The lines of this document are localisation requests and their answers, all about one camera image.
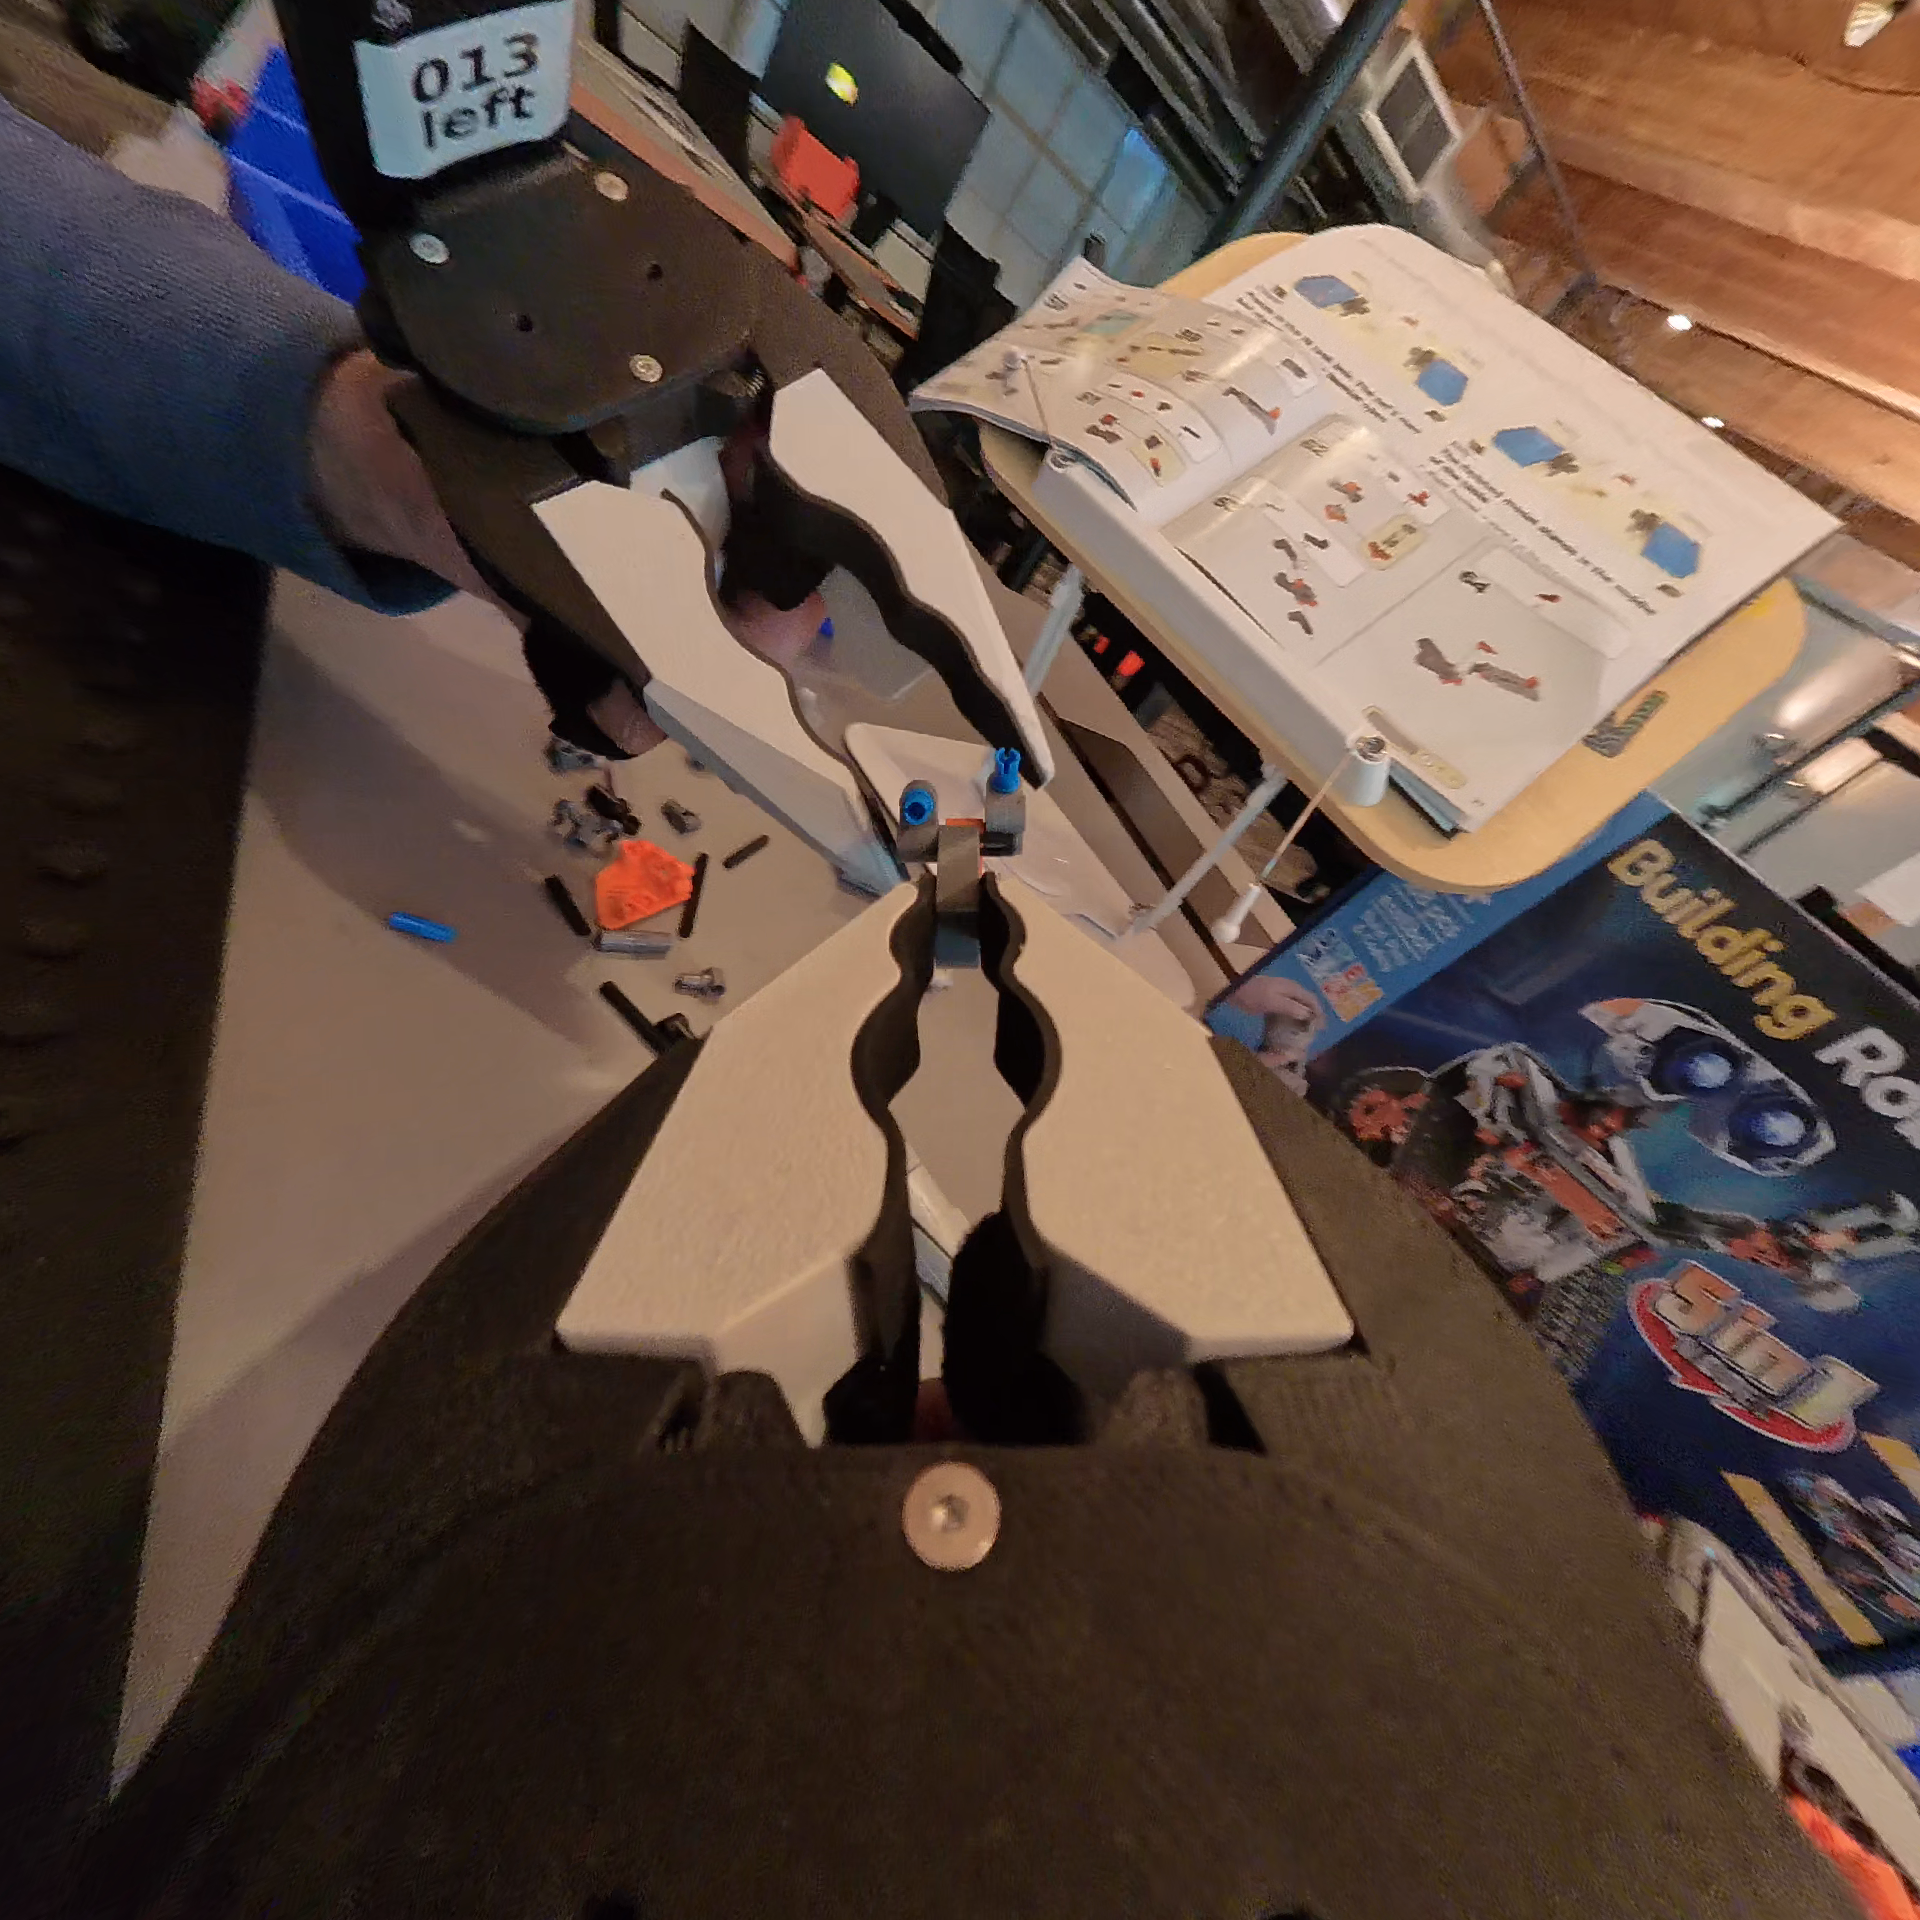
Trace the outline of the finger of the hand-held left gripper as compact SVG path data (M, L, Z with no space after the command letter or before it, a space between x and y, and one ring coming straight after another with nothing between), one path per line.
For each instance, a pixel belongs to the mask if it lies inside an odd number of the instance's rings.
M815 367L773 388L764 407L753 479L732 500L727 598L753 595L791 609L836 568L972 729L996 751L1018 751L1021 782L1044 789L1049 740L955 513Z
M660 731L844 880L893 892L902 869L854 775L805 726L787 675L730 632L705 533L682 502L581 481L535 516L644 667L642 701Z

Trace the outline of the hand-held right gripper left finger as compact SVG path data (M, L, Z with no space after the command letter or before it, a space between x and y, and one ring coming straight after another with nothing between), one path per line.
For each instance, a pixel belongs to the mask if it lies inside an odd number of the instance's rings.
M773 1379L807 1440L902 1441L922 1284L893 1118L922 1064L932 883L722 1017L558 1319L572 1353Z

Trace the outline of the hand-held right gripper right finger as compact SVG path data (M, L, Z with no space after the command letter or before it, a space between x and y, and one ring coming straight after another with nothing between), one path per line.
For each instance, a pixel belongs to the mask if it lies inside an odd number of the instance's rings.
M1355 1323L1210 1030L1011 875L980 883L1001 1211L1038 1349L1090 1404L1141 1373L1334 1353Z

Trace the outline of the orange grey connector assembly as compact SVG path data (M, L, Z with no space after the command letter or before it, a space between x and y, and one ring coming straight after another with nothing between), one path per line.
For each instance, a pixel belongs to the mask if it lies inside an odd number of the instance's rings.
M973 792L945 791L927 777L905 780L895 807L895 855L902 863L938 856L941 831L977 831L982 856L1018 856L1023 849L1023 757L1019 750L991 750Z

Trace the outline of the person's left forearm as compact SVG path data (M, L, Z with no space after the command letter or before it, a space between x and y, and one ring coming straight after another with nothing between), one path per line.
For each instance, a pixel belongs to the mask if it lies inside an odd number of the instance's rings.
M318 513L309 431L351 308L225 217L3 107L3 459L89 508L411 614L447 592Z

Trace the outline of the person's left hand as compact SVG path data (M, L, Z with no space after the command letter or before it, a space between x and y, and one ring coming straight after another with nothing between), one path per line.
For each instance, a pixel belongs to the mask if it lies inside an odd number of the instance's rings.
M310 495L330 531L351 550L423 568L509 614L473 566L390 397L411 377L387 367L370 348L351 348L326 367L309 431ZM644 678L622 678L589 652L524 625L524 656L546 696L558 734L573 748L634 759L666 734L647 711Z

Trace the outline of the orange triangular panel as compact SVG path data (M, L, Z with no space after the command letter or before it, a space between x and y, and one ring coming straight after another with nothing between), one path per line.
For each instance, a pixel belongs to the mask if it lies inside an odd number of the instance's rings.
M692 895L694 869L637 837L615 841L591 877L598 927L623 931L682 910Z

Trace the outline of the blue storage bin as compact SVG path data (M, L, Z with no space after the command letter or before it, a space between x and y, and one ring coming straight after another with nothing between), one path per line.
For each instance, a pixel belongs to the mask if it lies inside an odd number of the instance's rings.
M356 303L367 283L358 232L331 196L293 67L275 45L226 137L231 220L275 264Z

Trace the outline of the orange plastic object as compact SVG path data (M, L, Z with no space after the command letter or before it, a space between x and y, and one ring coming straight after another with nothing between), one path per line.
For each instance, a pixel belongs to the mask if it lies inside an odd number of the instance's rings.
M860 200L857 163L830 151L797 115L789 112L779 120L767 163L773 181L793 203L851 225Z

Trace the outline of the black computer monitor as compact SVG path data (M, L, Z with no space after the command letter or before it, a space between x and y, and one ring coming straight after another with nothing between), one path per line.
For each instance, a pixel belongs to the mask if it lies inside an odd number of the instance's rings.
M791 3L759 99L857 166L854 203L935 243L990 107L881 3Z

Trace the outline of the dark blue toy box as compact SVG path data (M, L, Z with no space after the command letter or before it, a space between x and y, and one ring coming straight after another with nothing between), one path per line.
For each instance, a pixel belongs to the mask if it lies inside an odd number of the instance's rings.
M1916 987L1641 797L1493 893L1354 883L1205 1021L1476 1262L1641 1515L1916 1671Z

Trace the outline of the instruction booklet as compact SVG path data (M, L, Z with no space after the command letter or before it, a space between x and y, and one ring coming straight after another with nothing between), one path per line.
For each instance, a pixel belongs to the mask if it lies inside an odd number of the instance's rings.
M1445 831L1837 531L1395 225L1205 297L1073 263L909 404L1038 444L1067 552L1316 775L1373 739Z

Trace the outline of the pale wooden book stand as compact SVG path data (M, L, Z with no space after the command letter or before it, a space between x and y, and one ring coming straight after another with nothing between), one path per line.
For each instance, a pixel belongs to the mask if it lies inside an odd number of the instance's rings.
M1066 740L1052 791L1121 885L1126 904L1153 902L1159 885L1173 893L1174 907L1185 907L1193 892L1181 892L1180 880L1196 869L1190 886L1206 893L1189 918L1177 920L1169 941L1193 968L1193 977L1217 982L1239 947L1210 935L1205 915L1230 904L1230 893L1252 877L1235 852L1236 833L1206 815L1159 743L1099 677L1099 661L1066 641L1046 656L1044 641L1066 637L1085 592L1107 596L1255 740L1263 767L1250 791L1255 813L1290 783L1313 791L1314 775L1298 755L1298 724L1279 734L1261 731L1242 696L1242 684L1193 656L1187 632L1169 624L1162 606L1131 592L1117 568L1057 513L1054 495L1066 492L1066 481L1052 479L1054 462L1041 444L991 422L978 428L978 444L982 469L1006 508L1023 516L1038 540L1083 575L1049 612L1042 612L1041 601L990 579L998 612L1013 622L1014 654L1026 664L1046 663L1052 675L1062 677L1061 688L1041 694L1044 717ZM1366 862L1426 892L1509 892L1581 849L1745 703L1774 688L1801 656L1805 628L1799 592L1788 579L1771 582L1647 681L1645 694L1659 696L1662 705L1619 757L1575 744L1474 831L1439 833L1398 789L1385 789L1369 807L1327 791L1325 817Z

